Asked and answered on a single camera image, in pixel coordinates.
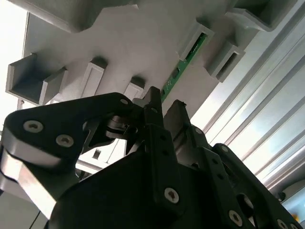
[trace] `screw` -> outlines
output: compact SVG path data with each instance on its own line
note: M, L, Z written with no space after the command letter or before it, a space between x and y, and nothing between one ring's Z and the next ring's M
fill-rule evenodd
M229 217L237 226L241 227L243 225L243 220L236 211L230 210Z
M171 187L167 187L165 190L164 190L164 196L165 198L172 202L173 204L176 204L179 202L179 195L178 193L176 192L175 189L171 188Z
M29 120L23 124L23 129L36 134L43 130L43 125L41 122Z
M227 148L227 147L225 147L225 146L222 146L222 147L221 147L221 149L222 149L224 152L226 152L226 153L228 153L228 152L229 152L228 148Z
M297 226L292 224L292 223L290 224L290 226L291 226L292 229L298 229Z
M158 113L158 111L157 111L157 109L156 108L151 108L151 110L153 111L153 112L156 112L156 113Z
M56 138L56 143L62 147L69 148L74 144L74 140L69 135L59 135Z
M277 219L277 224L280 226L281 229L288 229L287 225L280 219Z
M125 104L125 105L128 104L128 101L126 99L121 99L120 101L121 101L122 104Z
M196 131L197 133L199 133L199 134L202 134L201 129L199 129L198 127L195 128L195 131Z

